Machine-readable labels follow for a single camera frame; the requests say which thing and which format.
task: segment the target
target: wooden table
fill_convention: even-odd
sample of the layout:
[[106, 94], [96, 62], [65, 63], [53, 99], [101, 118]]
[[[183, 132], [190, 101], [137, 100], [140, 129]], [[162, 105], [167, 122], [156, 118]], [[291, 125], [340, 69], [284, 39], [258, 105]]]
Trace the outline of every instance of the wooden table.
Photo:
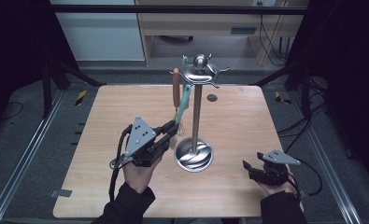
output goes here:
[[[218, 100], [209, 102], [209, 94], [217, 95]], [[183, 116], [185, 134], [178, 141], [192, 137], [192, 104], [193, 90]], [[117, 153], [121, 132], [137, 115], [153, 128], [172, 119], [172, 87], [100, 88], [62, 187], [73, 192], [69, 198], [58, 198], [53, 215], [98, 217], [103, 213], [109, 200], [109, 162]], [[265, 194], [248, 178], [242, 160], [261, 169], [263, 162], [256, 152], [281, 148], [262, 90], [253, 86], [204, 86], [199, 137], [214, 148], [211, 166], [190, 173], [178, 167], [173, 150], [166, 151], [149, 184], [157, 199], [145, 217], [260, 216], [260, 200]], [[116, 192], [122, 182], [120, 173]]]

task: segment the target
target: round metal base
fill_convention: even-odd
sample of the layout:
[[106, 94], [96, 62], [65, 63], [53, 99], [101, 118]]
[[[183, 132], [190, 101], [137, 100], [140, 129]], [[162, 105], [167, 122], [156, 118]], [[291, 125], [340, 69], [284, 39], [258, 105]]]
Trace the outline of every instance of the round metal base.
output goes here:
[[210, 166], [213, 161], [213, 148], [210, 144], [198, 138], [196, 153], [192, 153], [192, 139], [182, 140], [175, 148], [175, 161], [186, 171], [201, 172]]

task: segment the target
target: black backdrop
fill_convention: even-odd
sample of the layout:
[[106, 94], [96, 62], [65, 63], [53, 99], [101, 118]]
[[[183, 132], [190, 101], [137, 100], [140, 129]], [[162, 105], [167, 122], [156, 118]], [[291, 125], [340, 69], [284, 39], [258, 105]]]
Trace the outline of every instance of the black backdrop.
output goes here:
[[[50, 5], [49, 0], [0, 0], [0, 115], [16, 89], [42, 78], [47, 60], [78, 69], [63, 30], [53, 11], [27, 11], [29, 4]], [[68, 83], [64, 71], [51, 74]]]
[[[310, 7], [332, 9], [338, 1], [311, 1]], [[305, 16], [293, 43], [289, 63], [326, 16]], [[369, 172], [369, 0], [340, 1], [325, 24], [305, 65], [312, 76], [328, 82], [326, 101], [353, 158]], [[291, 73], [300, 82], [304, 70]]]

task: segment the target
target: sleeve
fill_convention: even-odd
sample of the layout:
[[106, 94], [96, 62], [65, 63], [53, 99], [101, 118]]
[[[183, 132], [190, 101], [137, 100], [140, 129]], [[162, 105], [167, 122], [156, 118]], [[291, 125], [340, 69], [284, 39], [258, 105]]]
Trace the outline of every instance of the sleeve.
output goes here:
[[281, 191], [261, 200], [263, 224], [307, 223], [298, 200], [293, 193]]
[[149, 187], [142, 194], [138, 194], [124, 183], [116, 200], [106, 204], [103, 215], [92, 224], [141, 224], [144, 213], [154, 200], [155, 195]]

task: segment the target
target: wall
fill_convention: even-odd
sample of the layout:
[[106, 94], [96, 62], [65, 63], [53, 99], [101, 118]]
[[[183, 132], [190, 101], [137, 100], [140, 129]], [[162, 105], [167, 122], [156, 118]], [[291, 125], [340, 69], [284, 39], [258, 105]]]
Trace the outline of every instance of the wall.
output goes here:
[[[53, 5], [134, 5], [133, 0], [50, 0]], [[144, 61], [134, 13], [56, 13], [77, 61]]]

